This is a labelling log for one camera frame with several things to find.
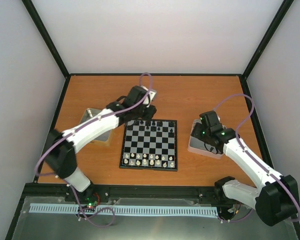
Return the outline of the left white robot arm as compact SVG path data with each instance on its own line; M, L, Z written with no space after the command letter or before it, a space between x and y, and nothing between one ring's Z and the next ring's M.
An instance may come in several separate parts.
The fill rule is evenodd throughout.
M76 154L92 140L131 120L151 120L157 111L151 104L156 95L156 90L136 85L127 96L109 103L85 122L63 132L52 130L43 160L56 176L76 190L82 201L91 200L94 188L90 186L91 180L78 167Z

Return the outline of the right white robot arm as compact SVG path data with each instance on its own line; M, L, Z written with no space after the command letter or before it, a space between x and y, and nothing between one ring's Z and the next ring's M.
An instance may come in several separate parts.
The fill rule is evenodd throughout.
M250 207L268 226L286 219L298 220L300 201L297 181L263 162L235 130L221 124L215 111L199 115L191 137L200 141L206 152L225 155L233 160L254 183L254 186L249 186L230 176L216 181L215 194L219 201L232 199Z

